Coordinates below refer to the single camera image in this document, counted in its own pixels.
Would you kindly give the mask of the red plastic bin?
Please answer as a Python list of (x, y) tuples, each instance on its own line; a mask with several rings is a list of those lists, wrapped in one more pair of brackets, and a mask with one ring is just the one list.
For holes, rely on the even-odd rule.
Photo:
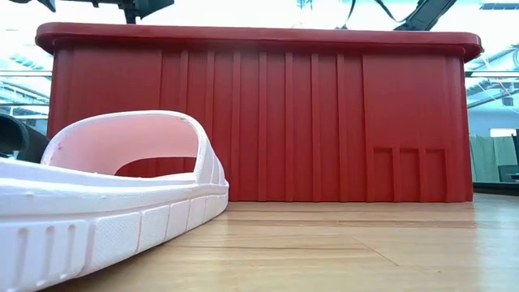
[(127, 110), (206, 130), (232, 201), (473, 198), (469, 32), (42, 24), (48, 132)]

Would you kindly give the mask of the black slide sandal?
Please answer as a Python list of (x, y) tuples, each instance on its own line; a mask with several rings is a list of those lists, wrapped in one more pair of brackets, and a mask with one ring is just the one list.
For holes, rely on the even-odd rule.
[(49, 143), (46, 135), (7, 114), (0, 114), (0, 157), (39, 163)]

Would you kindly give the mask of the grey green partition panel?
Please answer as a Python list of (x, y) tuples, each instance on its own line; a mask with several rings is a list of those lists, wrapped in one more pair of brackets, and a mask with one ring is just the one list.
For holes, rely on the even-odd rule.
[(470, 137), (471, 171), (474, 183), (515, 183), (519, 160), (512, 136)]

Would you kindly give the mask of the pink slide sandal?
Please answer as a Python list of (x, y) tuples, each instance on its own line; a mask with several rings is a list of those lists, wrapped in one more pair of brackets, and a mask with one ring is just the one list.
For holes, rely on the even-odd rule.
[(208, 135), (169, 110), (63, 128), (39, 162), (0, 158), (0, 292), (82, 277), (220, 215), (229, 184)]

